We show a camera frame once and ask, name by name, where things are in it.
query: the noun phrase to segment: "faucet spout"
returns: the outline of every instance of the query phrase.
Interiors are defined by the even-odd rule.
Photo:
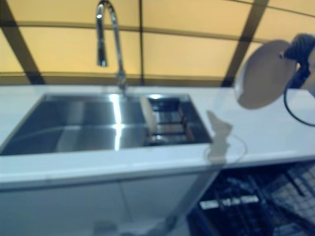
[[[110,18],[112,20],[112,28],[114,31],[116,53],[118,61],[118,72],[116,74],[117,84],[119,88],[125,93],[126,89],[126,73],[123,66],[122,50],[119,39],[118,20],[113,5],[108,0],[101,0],[96,9],[96,31],[97,31],[97,64],[99,66],[107,66],[108,61],[106,58],[104,29],[103,29],[103,15],[104,10],[109,10]]]

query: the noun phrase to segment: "kitchen sink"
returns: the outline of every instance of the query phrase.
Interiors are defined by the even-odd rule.
[[[154,111],[154,133],[148,131],[141,96]],[[0,147],[0,155],[210,142],[188,95],[46,94]]]

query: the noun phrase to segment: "cabinet door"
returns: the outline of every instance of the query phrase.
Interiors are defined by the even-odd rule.
[[[121,182],[134,221],[169,216],[198,178],[198,174],[155,177]]]
[[[126,220],[117,183],[0,193],[4,236],[92,236],[97,222]]]

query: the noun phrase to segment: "dishwasher rack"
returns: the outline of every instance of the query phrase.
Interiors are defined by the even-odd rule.
[[[315,161],[224,170],[192,213],[222,236],[315,236]]]

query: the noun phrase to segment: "plate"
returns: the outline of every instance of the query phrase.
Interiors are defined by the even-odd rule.
[[[296,69],[296,61],[280,58],[280,53],[289,46],[284,40],[270,41],[246,61],[234,85],[237,101],[242,107],[258,109],[282,95]]]

